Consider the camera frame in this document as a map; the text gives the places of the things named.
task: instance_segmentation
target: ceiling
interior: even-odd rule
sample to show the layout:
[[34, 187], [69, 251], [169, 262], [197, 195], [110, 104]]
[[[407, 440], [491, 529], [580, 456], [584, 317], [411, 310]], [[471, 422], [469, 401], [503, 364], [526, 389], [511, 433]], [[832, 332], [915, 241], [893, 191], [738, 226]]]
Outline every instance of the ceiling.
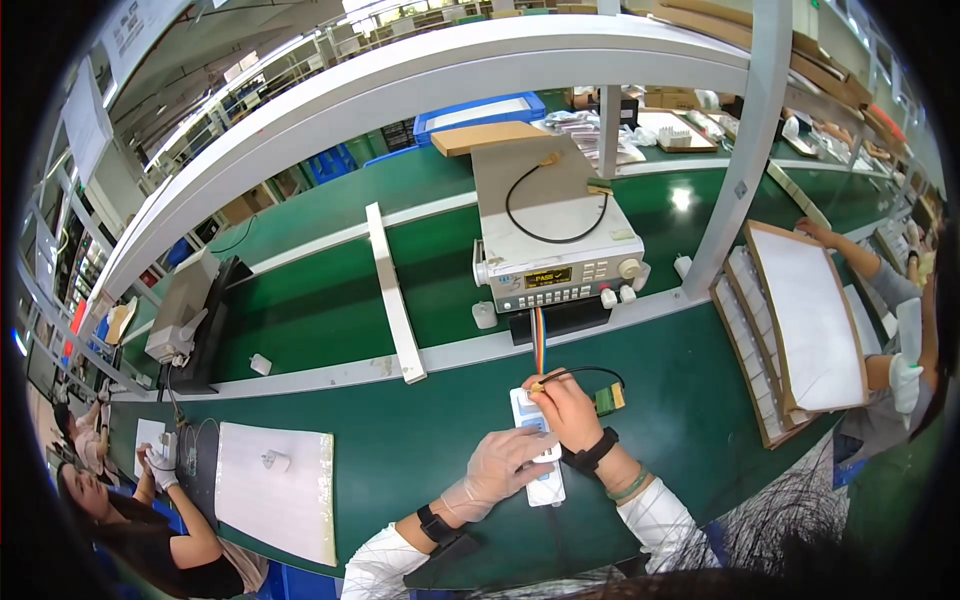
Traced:
[[114, 131], [125, 142], [156, 139], [209, 87], [223, 85], [223, 73], [247, 54], [262, 57], [343, 12], [340, 0], [228, 0], [217, 10], [209, 0], [194, 2], [121, 90], [109, 112]]

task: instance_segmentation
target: digital display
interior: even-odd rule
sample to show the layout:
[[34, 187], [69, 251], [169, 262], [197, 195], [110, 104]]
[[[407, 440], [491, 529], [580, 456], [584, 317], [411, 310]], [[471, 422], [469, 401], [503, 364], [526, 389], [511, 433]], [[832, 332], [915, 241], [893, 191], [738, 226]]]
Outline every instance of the digital display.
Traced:
[[549, 271], [538, 271], [523, 276], [526, 289], [541, 287], [542, 285], [552, 285], [554, 283], [567, 283], [573, 277], [573, 267], [564, 269], [551, 269]]

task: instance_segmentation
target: black shirt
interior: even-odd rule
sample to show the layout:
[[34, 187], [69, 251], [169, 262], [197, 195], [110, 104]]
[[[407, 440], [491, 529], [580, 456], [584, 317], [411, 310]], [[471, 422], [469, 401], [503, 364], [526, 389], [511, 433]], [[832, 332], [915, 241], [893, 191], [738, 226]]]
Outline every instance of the black shirt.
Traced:
[[178, 568], [170, 552], [170, 538], [180, 534], [169, 527], [165, 533], [166, 536], [145, 536], [137, 540], [137, 548], [132, 548], [158, 578], [182, 589], [191, 598], [232, 598], [243, 593], [240, 573], [225, 555], [212, 563]]

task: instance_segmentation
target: poster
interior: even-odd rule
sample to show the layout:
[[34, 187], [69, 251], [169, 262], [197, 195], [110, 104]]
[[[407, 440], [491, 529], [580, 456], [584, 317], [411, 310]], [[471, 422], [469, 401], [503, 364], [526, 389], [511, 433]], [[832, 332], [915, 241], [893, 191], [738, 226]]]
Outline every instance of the poster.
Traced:
[[117, 85], [123, 85], [189, 0], [126, 0], [100, 33]]

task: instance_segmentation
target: wristband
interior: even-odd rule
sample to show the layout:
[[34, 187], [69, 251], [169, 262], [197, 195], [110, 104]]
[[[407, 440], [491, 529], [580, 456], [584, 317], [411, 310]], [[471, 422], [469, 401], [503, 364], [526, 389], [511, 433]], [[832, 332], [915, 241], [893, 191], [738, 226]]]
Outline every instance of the wristband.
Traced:
[[605, 427], [603, 437], [589, 450], [580, 450], [574, 454], [566, 446], [563, 446], [562, 460], [585, 475], [595, 476], [594, 471], [597, 470], [600, 460], [607, 456], [607, 453], [619, 440], [620, 437], [616, 435], [612, 427]]
[[650, 474], [650, 471], [647, 470], [647, 467], [644, 465], [640, 465], [640, 475], [636, 477], [635, 482], [627, 486], [627, 489], [624, 490], [623, 492], [617, 492], [617, 493], [607, 492], [607, 498], [609, 498], [610, 500], [617, 500], [617, 501], [626, 498], [633, 492], [636, 492], [636, 489], [643, 485], [643, 482], [646, 480], [647, 475], [649, 474]]
[[447, 547], [463, 535], [463, 532], [453, 529], [442, 518], [434, 515], [429, 504], [424, 504], [417, 510], [417, 517], [420, 518], [420, 530], [440, 546]]

